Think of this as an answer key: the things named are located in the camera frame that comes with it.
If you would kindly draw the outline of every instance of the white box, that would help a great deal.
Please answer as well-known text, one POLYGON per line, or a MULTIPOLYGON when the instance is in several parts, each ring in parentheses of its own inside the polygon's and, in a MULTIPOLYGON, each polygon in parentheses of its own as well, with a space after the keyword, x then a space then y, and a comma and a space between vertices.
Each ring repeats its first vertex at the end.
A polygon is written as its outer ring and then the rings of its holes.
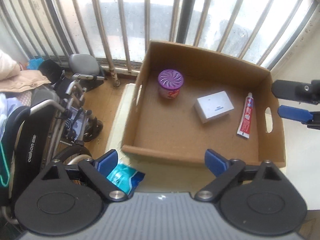
POLYGON ((202 123, 227 114, 234 107, 225 91, 197 99, 195 108, 202 123))

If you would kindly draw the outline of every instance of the red toothpaste tube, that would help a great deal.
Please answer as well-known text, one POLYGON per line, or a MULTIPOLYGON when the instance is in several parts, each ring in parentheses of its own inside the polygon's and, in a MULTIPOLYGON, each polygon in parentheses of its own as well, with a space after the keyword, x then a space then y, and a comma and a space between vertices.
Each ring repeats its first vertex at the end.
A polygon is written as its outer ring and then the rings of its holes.
POLYGON ((252 93, 249 93, 245 98, 244 109, 241 117, 241 122, 237 134, 249 138, 251 118, 252 118, 253 98, 252 93))

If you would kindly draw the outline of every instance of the purple lid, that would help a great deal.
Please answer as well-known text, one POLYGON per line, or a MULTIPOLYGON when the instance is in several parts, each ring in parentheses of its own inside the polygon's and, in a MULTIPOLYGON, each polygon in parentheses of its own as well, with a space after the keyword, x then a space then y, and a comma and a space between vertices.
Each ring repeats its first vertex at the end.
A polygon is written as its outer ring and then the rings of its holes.
POLYGON ((158 82, 164 89, 176 90, 183 85, 183 76, 174 69, 166 69, 159 74, 158 82))

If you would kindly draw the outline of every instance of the screw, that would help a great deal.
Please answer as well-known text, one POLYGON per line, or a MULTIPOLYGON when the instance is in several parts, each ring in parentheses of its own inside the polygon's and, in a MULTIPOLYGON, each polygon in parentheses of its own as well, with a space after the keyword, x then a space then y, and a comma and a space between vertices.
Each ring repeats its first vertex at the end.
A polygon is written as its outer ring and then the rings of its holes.
POLYGON ((124 197, 124 192, 120 190, 114 190, 109 193, 109 197, 113 199, 121 199, 124 197))
POLYGON ((197 193, 198 197, 201 199, 209 199, 213 196, 213 194, 208 190, 202 190, 197 193))

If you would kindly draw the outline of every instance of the gray gripper base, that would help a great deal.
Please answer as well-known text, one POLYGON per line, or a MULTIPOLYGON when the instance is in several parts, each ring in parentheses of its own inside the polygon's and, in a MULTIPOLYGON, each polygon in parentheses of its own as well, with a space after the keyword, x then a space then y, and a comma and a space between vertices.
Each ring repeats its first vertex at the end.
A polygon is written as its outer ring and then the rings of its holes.
MULTIPOLYGON (((53 239, 25 233, 22 240, 53 239)), ((229 225, 210 203, 193 200, 189 193, 135 193, 112 203, 89 228, 59 240, 302 240, 297 233, 262 237, 229 225)))

